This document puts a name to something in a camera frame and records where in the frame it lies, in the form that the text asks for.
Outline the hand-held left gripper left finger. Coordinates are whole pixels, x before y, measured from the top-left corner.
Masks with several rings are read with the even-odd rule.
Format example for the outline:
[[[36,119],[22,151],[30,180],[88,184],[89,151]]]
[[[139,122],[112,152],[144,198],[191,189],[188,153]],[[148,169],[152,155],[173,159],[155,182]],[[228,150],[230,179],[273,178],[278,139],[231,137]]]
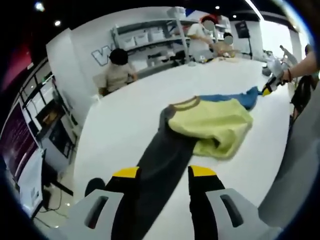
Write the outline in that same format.
[[[108,182],[91,179],[70,212],[69,240],[130,240],[136,222],[140,167],[115,172]]]

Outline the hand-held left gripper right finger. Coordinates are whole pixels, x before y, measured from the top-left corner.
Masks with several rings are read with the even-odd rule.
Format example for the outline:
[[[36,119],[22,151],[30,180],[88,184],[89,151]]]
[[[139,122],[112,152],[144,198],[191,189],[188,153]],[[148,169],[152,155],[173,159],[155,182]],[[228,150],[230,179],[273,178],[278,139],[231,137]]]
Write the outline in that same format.
[[[225,188],[212,169],[190,165],[188,186],[196,240],[257,240],[265,232],[257,207]]]

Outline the person's right hand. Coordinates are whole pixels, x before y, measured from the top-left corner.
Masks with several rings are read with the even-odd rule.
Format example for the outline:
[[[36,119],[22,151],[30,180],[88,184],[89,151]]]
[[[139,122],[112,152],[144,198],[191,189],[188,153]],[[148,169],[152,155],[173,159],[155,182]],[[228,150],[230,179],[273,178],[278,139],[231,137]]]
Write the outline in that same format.
[[[283,75],[282,77],[280,78],[280,84],[283,86],[285,85],[286,83],[289,83],[292,81],[292,77],[291,77],[291,72],[289,69],[286,69],[284,72],[283,72]]]

